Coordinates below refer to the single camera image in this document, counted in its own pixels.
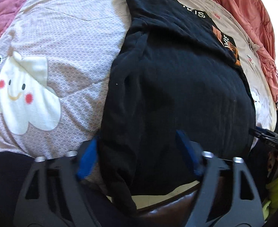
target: cartoon character print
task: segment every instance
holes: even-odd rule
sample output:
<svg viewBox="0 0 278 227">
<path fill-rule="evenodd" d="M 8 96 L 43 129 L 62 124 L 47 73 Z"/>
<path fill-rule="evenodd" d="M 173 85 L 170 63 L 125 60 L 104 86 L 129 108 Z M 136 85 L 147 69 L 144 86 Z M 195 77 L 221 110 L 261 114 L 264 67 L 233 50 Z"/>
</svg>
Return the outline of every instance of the cartoon character print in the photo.
<svg viewBox="0 0 278 227">
<path fill-rule="evenodd" d="M 45 131 L 58 125 L 60 101 L 47 77 L 45 57 L 22 58 L 13 52 L 6 59 L 0 72 L 0 114 L 12 133 L 26 133 L 28 123 Z"/>
</svg>

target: metal bolt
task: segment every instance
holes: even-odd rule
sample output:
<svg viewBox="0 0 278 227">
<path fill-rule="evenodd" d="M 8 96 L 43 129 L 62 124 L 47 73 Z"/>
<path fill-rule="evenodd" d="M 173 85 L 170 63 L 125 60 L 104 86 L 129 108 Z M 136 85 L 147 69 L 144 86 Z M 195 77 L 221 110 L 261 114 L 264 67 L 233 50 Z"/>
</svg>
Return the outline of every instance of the metal bolt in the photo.
<svg viewBox="0 0 278 227">
<path fill-rule="evenodd" d="M 73 157 L 76 156 L 78 152 L 76 150 L 67 151 L 65 157 Z"/>
<path fill-rule="evenodd" d="M 240 163 L 240 164 L 244 163 L 244 160 L 243 160 L 242 158 L 239 158 L 239 157 L 234 157 L 234 158 L 233 158 L 233 161 L 234 161 L 235 163 Z"/>
<path fill-rule="evenodd" d="M 213 157 L 214 157 L 214 154 L 211 153 L 211 152 L 203 151 L 203 152 L 202 152 L 202 156 L 203 156 L 203 157 L 206 157 L 206 158 L 213 158 Z"/>
<path fill-rule="evenodd" d="M 36 159 L 35 159 L 35 162 L 43 162 L 46 160 L 46 157 L 45 156 L 38 156 Z"/>
</svg>

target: yellow smile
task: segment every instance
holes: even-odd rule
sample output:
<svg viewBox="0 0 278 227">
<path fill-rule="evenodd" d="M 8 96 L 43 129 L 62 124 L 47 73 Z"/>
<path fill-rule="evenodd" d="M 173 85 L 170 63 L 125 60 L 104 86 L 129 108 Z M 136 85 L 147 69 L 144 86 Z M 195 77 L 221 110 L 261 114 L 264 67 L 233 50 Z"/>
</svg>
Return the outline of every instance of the yellow smile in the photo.
<svg viewBox="0 0 278 227">
<path fill-rule="evenodd" d="M 10 98 L 12 101 L 16 101 L 16 100 L 18 100 L 19 98 L 20 98 L 20 96 L 21 96 L 21 92 L 19 92 L 19 94 L 17 95 L 17 96 L 11 96 L 10 94 L 9 94 L 9 92 L 8 92 L 8 98 Z"/>
</svg>

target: red cheek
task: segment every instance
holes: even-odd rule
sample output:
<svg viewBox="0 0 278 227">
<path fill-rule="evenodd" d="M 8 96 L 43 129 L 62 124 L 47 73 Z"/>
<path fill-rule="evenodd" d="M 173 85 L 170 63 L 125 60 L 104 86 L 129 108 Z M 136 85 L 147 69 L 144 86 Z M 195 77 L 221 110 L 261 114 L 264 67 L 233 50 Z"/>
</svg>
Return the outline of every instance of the red cheek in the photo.
<svg viewBox="0 0 278 227">
<path fill-rule="evenodd" d="M 32 93 L 28 93 L 25 95 L 25 102 L 27 104 L 31 104 L 33 102 L 33 95 Z"/>
<path fill-rule="evenodd" d="M 5 87 L 5 81 L 3 79 L 0 80 L 0 89 Z"/>
</svg>

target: red blanket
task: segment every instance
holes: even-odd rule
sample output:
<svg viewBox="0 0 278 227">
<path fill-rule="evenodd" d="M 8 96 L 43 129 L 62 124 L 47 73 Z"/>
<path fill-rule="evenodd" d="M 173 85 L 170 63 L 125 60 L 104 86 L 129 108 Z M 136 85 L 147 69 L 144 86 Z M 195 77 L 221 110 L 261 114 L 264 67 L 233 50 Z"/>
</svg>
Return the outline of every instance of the red blanket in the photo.
<svg viewBox="0 0 278 227">
<path fill-rule="evenodd" d="M 261 68 L 275 102 L 278 101 L 278 73 L 275 65 L 275 38 L 270 17 L 261 0 L 214 0 L 229 11 L 259 45 Z"/>
</svg>

